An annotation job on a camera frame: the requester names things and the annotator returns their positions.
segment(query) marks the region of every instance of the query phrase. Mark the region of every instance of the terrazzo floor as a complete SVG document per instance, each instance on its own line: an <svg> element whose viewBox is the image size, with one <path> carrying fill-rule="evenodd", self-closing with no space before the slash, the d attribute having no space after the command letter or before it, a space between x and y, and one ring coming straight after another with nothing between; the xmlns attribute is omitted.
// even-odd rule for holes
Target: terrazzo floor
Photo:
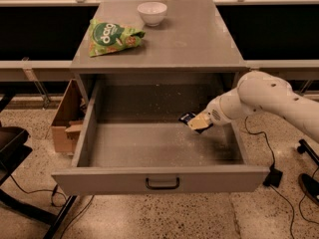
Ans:
<svg viewBox="0 0 319 239"><path fill-rule="evenodd" d="M3 126L17 125L30 132L27 144L33 152L14 172L13 176L26 191L53 189L55 181L51 172L69 167L72 157L56 153L53 147L50 124L56 110L6 109L0 114ZM237 121L244 141L249 163L270 165L271 153L262 135L245 131L244 120ZM260 185L249 193L204 193L161 195L99 195L95 196L87 211L76 219L62 238L222 238L222 239L288 239L290 224L294 238L318 238L319 225L305 221L298 209L304 194L297 178L300 173L312 174L315 163L307 155L300 155L295 146L300 138L319 152L313 142L285 120L270 114L249 118L251 131L267 132L276 157L276 167L283 171L277 191ZM9 178L1 188L13 197L58 213L51 205L51 193L25 194ZM54 198L63 204L62 197ZM91 196L78 197L54 238L61 238L66 225L90 201ZM305 198L301 204L307 219L319 222L319 207ZM43 238L48 225L31 220L0 204L1 238Z"/></svg>

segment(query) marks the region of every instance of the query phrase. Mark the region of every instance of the drawer front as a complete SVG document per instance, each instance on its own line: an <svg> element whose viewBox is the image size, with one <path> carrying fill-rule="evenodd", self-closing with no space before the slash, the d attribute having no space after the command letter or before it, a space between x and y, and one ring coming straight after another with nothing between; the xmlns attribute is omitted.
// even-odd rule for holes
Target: drawer front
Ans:
<svg viewBox="0 0 319 239"><path fill-rule="evenodd" d="M78 167L52 175L68 195L101 195L253 191L268 172L267 167L239 164L170 168Z"/></svg>

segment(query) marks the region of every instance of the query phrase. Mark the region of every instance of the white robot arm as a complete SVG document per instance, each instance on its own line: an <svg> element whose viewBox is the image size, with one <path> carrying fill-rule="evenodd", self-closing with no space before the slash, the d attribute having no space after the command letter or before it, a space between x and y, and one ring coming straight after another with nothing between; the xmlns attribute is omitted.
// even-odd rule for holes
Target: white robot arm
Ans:
<svg viewBox="0 0 319 239"><path fill-rule="evenodd" d="M262 111L284 118L319 142L319 103L295 94L286 81L258 71L244 75L235 89L210 101L187 124L205 129Z"/></svg>

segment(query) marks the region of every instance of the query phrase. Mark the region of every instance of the small white bowl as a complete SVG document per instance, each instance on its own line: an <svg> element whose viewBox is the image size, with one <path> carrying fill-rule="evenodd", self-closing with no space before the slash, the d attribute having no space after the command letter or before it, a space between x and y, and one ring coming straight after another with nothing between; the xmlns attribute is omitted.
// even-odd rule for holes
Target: small white bowl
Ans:
<svg viewBox="0 0 319 239"><path fill-rule="evenodd" d="M143 21L151 27L157 26L164 19L167 6L160 2L147 2L138 6Z"/></svg>

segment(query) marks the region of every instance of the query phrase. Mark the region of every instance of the gray desk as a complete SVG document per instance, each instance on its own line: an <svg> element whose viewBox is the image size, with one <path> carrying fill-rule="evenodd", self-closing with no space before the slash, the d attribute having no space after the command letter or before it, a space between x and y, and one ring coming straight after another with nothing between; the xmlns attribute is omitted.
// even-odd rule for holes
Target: gray desk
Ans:
<svg viewBox="0 0 319 239"><path fill-rule="evenodd" d="M166 18L157 27L144 24L137 11L145 0L103 1L95 18L146 31L140 47L90 58L88 35L71 65L88 101L93 74L239 72L244 61L212 0L165 0Z"/></svg>
<svg viewBox="0 0 319 239"><path fill-rule="evenodd" d="M70 195L254 190L269 169L247 164L235 123L199 137L178 121L218 94L217 73L246 70L213 2L163 1L167 17L154 28L140 19L142 2L100 5L96 18L146 35L95 58L83 40L71 70L88 109L72 167L53 177Z"/></svg>

